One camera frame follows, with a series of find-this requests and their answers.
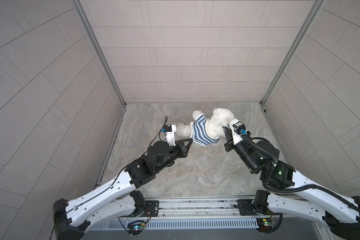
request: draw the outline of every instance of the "blue and white striped sweater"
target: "blue and white striped sweater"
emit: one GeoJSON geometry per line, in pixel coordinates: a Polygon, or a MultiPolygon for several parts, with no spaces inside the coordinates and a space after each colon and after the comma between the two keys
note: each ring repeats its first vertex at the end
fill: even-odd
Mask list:
{"type": "Polygon", "coordinates": [[[220,138],[213,139],[206,133],[205,125],[207,121],[208,119],[205,117],[205,115],[201,114],[198,116],[195,122],[191,122],[191,137],[194,142],[202,145],[203,147],[206,147],[209,144],[216,144],[220,142],[220,138]]]}

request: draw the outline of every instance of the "robotic arm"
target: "robotic arm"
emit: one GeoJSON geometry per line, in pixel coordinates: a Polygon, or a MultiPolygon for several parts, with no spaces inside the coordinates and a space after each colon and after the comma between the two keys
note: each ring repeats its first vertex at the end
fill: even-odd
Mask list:
{"type": "Polygon", "coordinates": [[[258,190],[250,209],[244,210],[258,214],[270,210],[273,213],[295,215],[328,227],[342,238],[360,240],[360,196],[336,194],[279,161],[280,151],[267,139],[251,138],[251,133],[237,119],[231,121],[229,127],[224,128],[227,140],[225,150],[229,152],[234,149],[252,174],[261,172],[260,180],[265,189],[277,193],[294,193],[310,201],[294,200],[258,190]],[[252,140],[255,139],[260,141],[254,143],[252,140]]]}
{"type": "Polygon", "coordinates": [[[175,125],[164,124],[162,129],[167,142],[155,142],[148,147],[147,155],[125,166],[114,179],[77,199],[59,199],[53,204],[57,240],[79,240],[103,222],[121,216],[135,217],[144,211],[144,197],[135,190],[153,180],[165,167],[172,166],[176,159],[187,157],[193,141],[175,141],[175,125]]]}

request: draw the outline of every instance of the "beige wall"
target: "beige wall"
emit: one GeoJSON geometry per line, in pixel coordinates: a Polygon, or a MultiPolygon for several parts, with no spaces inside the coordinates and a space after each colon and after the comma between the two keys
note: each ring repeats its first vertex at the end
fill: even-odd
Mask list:
{"type": "Polygon", "coordinates": [[[313,3],[81,2],[127,102],[260,101],[313,3]]]}
{"type": "Polygon", "coordinates": [[[360,195],[360,0],[327,0],[265,108],[297,170],[360,195]]]}
{"type": "Polygon", "coordinates": [[[120,108],[69,0],[0,1],[0,239],[49,237],[52,204],[94,186],[120,108]]]}

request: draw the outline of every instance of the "stone floor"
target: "stone floor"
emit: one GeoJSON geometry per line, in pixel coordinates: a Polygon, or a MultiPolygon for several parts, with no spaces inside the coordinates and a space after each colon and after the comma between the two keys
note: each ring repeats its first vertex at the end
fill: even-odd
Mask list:
{"type": "MultiPolygon", "coordinates": [[[[189,124],[194,110],[201,110],[210,118],[215,108],[230,109],[245,123],[252,137],[265,137],[277,148],[259,103],[128,104],[102,182],[115,177],[122,167],[147,150],[165,116],[168,124],[189,124]]],[[[138,190],[146,198],[254,195],[262,189],[260,174],[250,174],[235,151],[225,152],[225,142],[222,139],[208,147],[193,143],[186,158],[177,159],[172,167],[162,170],[138,190]]]]}

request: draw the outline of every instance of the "white stuffed animal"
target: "white stuffed animal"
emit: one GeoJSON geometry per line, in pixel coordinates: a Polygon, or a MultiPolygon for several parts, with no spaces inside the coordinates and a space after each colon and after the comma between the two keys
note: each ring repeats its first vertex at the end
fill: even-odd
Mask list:
{"type": "Polygon", "coordinates": [[[176,133],[182,137],[192,138],[194,142],[206,147],[209,144],[217,144],[221,136],[225,136],[222,127],[228,127],[228,123],[235,119],[233,113],[225,108],[215,108],[211,119],[199,110],[192,113],[195,122],[189,125],[177,125],[176,133]]]}

